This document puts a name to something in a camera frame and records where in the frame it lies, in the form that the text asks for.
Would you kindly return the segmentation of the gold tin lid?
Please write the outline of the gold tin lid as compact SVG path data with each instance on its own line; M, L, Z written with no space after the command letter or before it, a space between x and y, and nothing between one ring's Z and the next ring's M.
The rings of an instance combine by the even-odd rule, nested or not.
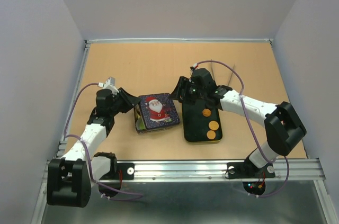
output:
M173 103L173 100L170 99L170 93L158 93L158 94L148 94L138 96L141 101L139 102L142 106L148 105L148 107L153 111L153 113L159 113L162 110L162 104Z

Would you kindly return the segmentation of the gold cookie tin box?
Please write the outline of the gold cookie tin box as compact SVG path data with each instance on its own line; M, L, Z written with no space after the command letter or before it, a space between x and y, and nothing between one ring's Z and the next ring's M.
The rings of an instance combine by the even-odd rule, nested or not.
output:
M180 124L178 112L173 103L162 104L162 110L157 113L140 103L134 108L135 128L138 134L170 129Z

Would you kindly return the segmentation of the metal tongs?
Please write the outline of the metal tongs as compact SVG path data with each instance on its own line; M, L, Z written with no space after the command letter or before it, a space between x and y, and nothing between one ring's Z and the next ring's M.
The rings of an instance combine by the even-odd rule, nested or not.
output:
M234 75L235 67L236 67L236 65L233 64L232 69L231 69L231 74L230 74L230 76L228 77L227 86L229 86L230 83L231 83L232 77L233 77L233 75ZM216 80L216 79L215 79L215 74L214 74L214 69L213 69L213 62L210 62L210 73L211 73L211 76L212 76L213 80Z

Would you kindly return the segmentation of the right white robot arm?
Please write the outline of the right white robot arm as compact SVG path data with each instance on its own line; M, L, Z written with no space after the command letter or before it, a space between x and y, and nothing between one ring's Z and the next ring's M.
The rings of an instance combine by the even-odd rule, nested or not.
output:
M266 142L258 145L239 170L256 176L278 156L288 156L307 134L299 115L289 102L266 103L242 95L229 86L217 85L205 68L194 69L189 78L181 76L169 96L185 104L203 100L208 107L242 115L265 129Z

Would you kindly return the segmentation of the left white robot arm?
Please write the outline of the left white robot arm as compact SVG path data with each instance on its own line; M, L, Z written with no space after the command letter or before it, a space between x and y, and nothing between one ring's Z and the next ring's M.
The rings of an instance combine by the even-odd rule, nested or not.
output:
M99 145L108 137L114 117L132 110L140 98L123 88L103 88L96 93L96 106L81 136L72 135L77 141L61 158L54 158L48 165L47 204L67 207L85 207L94 185L113 192L116 189L101 183L101 177L119 175L114 153L96 153Z

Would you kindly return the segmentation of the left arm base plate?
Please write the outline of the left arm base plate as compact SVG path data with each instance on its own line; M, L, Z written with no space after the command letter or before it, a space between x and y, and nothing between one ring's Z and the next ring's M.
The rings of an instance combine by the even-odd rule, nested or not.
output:
M118 163L117 170L114 173L109 171L107 174L103 175L100 180L133 180L135 176L135 165L134 163Z

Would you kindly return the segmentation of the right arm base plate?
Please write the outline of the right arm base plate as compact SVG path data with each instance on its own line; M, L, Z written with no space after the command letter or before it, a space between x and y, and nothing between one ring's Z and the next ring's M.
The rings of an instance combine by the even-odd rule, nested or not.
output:
M273 165L266 164L262 168L244 162L233 162L227 164L226 177L228 179L259 179L275 178Z

